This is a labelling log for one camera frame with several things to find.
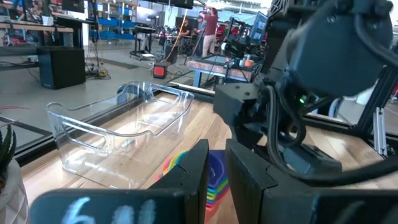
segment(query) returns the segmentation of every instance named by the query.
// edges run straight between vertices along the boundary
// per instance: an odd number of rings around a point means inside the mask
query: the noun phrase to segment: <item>monitor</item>
[[[163,4],[169,4],[169,0],[148,0],[149,2],[157,2]],[[180,7],[184,9],[193,8],[193,0],[170,0],[170,5],[175,7]]]
[[[258,12],[250,34],[252,43],[261,43],[262,37],[264,36],[264,33],[266,31],[267,22],[268,17],[264,13]]]
[[[62,0],[62,10],[85,13],[84,0]]]

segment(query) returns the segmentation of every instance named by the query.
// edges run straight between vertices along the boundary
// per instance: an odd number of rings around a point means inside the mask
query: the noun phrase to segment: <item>workbench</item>
[[[198,88],[192,88],[193,91],[200,91]],[[168,99],[169,94],[161,93],[160,99]],[[119,116],[117,119],[111,119],[106,126],[119,125],[123,119]],[[207,139],[210,149],[225,148],[226,139],[231,137],[229,127],[223,120],[213,112],[213,105],[203,101],[195,100],[190,110],[190,117],[185,129],[183,140],[171,152],[169,157],[177,155],[180,151],[190,149],[199,139]],[[318,146],[331,157],[341,161],[344,170],[355,169],[382,158],[368,146],[362,139],[345,136],[338,133],[332,133],[321,129],[307,127],[307,137],[305,143]],[[152,174],[152,176],[142,186],[148,188],[155,182],[155,177],[161,172],[161,167]],[[104,188],[90,180],[77,175],[68,173],[62,169],[62,162],[56,150],[34,160],[22,168],[22,175],[27,192],[27,198],[31,204],[40,194],[49,190],[58,188]],[[364,182],[361,184],[344,186],[349,189],[397,189],[398,175],[392,174],[386,177]],[[223,199],[220,209],[216,216],[211,220],[212,223],[238,223],[234,211],[231,194],[228,193]]]
[[[54,32],[55,28],[52,26],[45,26],[41,24],[37,24],[34,22],[26,22],[26,21],[17,21],[11,20],[14,29],[23,29],[23,30],[37,30],[37,31],[50,31]],[[5,22],[0,22],[0,28],[10,29],[10,24]],[[72,28],[67,27],[58,27],[59,32],[73,32]]]
[[[225,56],[212,55],[205,58],[189,61],[188,68],[195,72],[193,86],[200,87],[202,74],[209,74],[216,77],[224,78],[226,75],[226,68],[224,67],[224,65],[222,65],[222,63],[219,62],[220,60],[225,61]],[[230,79],[246,82],[246,79],[251,79],[252,71],[246,68],[229,68],[227,77]]]
[[[142,27],[142,26],[134,26],[132,28],[132,33],[134,34],[134,50],[130,52],[130,57],[131,56],[136,56],[138,60],[142,60],[145,58],[152,58],[152,57],[145,57],[143,56],[145,54],[145,46],[146,44],[143,44],[143,49],[141,50],[141,42],[140,46],[137,50],[137,40],[138,40],[138,34],[144,34],[144,38],[146,39],[146,34],[149,34],[149,45],[148,45],[148,54],[150,54],[151,47],[152,47],[152,34],[156,32],[156,29],[151,28],[151,27]]]
[[[12,26],[14,29],[22,29],[23,30],[24,39],[25,39],[25,30],[49,31],[49,32],[55,31],[54,27],[40,25],[40,24],[36,24],[34,22],[17,21],[17,20],[11,20],[11,22],[12,22]],[[10,29],[10,28],[11,28],[10,24],[5,23],[5,22],[0,22],[0,29]],[[70,35],[73,33],[73,29],[67,28],[67,27],[58,27],[57,30],[58,30],[58,32],[64,32],[64,33],[67,33]],[[0,57],[22,56],[22,55],[37,55],[37,47],[36,46],[22,46],[22,47],[1,47],[0,48]],[[0,71],[35,68],[38,66],[39,66],[38,63],[26,63],[23,65],[2,66],[2,67],[0,67]]]

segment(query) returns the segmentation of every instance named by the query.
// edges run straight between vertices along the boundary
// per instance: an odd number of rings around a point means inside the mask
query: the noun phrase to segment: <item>blue bin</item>
[[[118,8],[118,13],[122,13],[122,8],[121,7],[119,7]],[[124,15],[129,15],[129,9],[124,9]]]
[[[117,34],[115,32],[111,32],[111,31],[108,31],[108,33],[106,35],[108,36],[108,39],[119,38],[119,34]]]
[[[134,39],[134,35],[132,35],[132,34],[121,34],[120,35],[120,39],[132,40],[132,39]]]
[[[136,25],[137,25],[136,22],[131,22],[131,21],[124,21],[124,23],[121,24],[121,26],[122,26],[122,27],[125,27],[125,28],[133,28],[133,27],[135,27]]]
[[[119,20],[118,19],[104,19],[104,18],[98,18],[98,23],[100,25],[107,25],[107,26],[118,26]]]

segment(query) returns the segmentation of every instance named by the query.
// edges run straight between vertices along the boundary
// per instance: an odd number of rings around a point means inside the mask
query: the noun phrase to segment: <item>storage rack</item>
[[[107,42],[114,41],[117,44],[120,40],[133,40],[132,29],[136,26],[136,5],[129,1],[105,1],[97,0],[99,38]],[[93,17],[93,9],[88,6],[88,17]]]

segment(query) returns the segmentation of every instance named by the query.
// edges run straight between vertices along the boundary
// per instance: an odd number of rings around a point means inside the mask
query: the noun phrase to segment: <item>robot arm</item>
[[[286,3],[284,13],[303,9],[293,2]],[[390,212],[396,206],[396,191],[318,187],[354,184],[390,174],[398,170],[397,158],[348,172],[342,172],[340,165],[340,171],[319,169],[309,174],[286,165],[292,154],[301,160],[308,155],[323,156],[301,145],[305,137],[301,115],[336,97],[369,88],[384,64],[398,68],[397,56],[387,50],[392,40],[390,2],[319,2],[318,9],[311,5],[304,10],[305,15],[314,13],[308,19],[303,16],[302,25],[287,33],[262,79],[216,89],[213,109],[233,133],[227,142],[226,160],[240,223],[393,223],[388,220],[394,220]],[[320,100],[299,103],[312,95]],[[292,125],[297,129],[296,138],[289,134]],[[259,149],[256,143],[264,134],[267,146]],[[333,164],[327,156],[322,161]],[[375,198],[385,204],[372,204]],[[370,217],[375,211],[379,215]]]

